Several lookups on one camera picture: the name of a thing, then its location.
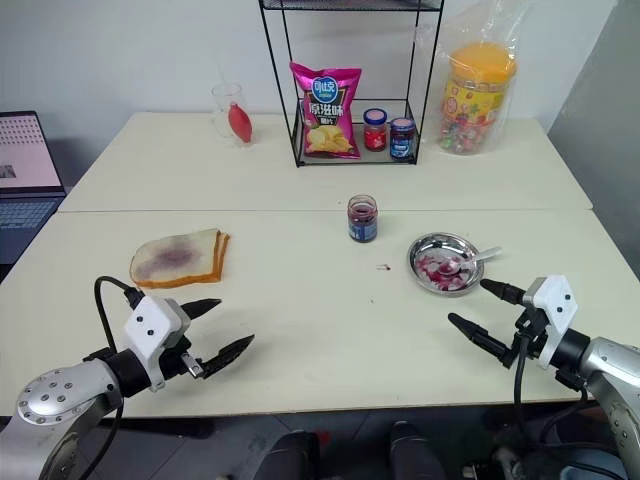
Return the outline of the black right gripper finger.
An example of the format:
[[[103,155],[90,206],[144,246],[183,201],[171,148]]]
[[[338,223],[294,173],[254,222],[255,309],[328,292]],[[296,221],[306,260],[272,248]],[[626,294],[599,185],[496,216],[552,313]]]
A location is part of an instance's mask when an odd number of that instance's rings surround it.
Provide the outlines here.
[[[525,295],[525,291],[519,287],[488,278],[482,279],[480,281],[480,286],[502,301],[508,302],[512,305],[524,305],[523,297]]]
[[[449,313],[447,318],[471,343],[495,357],[505,368],[511,367],[513,355],[510,347],[491,336],[480,325],[456,313]]]

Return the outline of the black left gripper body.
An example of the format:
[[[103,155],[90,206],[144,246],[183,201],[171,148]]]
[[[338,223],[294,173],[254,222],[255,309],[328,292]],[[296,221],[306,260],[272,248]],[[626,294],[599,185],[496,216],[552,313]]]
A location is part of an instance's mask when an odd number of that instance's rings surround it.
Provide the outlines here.
[[[165,380],[178,375],[189,373],[194,378],[202,378],[203,370],[200,363],[189,353],[191,342],[186,338],[186,330],[191,321],[175,300],[166,300],[172,314],[177,317],[178,324],[172,326],[167,339],[163,343],[159,365]]]

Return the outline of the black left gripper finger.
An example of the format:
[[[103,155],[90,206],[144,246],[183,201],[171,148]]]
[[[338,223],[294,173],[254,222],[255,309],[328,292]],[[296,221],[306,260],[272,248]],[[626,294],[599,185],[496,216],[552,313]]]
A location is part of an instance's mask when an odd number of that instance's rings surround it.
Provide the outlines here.
[[[238,339],[223,347],[212,359],[206,362],[200,362],[200,366],[203,370],[203,378],[209,378],[215,375],[217,372],[237,360],[253,342],[254,338],[254,335],[249,335]]]
[[[206,298],[184,303],[180,306],[190,320],[195,320],[222,303],[221,299]]]

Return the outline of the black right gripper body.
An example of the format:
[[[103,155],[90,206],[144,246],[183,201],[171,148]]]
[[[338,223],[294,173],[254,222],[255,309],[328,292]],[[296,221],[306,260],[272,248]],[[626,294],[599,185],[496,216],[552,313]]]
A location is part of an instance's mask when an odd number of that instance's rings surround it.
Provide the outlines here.
[[[521,347],[524,345],[525,340],[528,341],[524,349],[525,356],[530,359],[539,358],[548,339],[546,326],[549,321],[543,310],[525,304],[522,299],[508,299],[508,302],[524,307],[523,312],[515,322],[516,332],[510,352],[507,354],[507,367],[510,368],[516,358],[520,356]]]

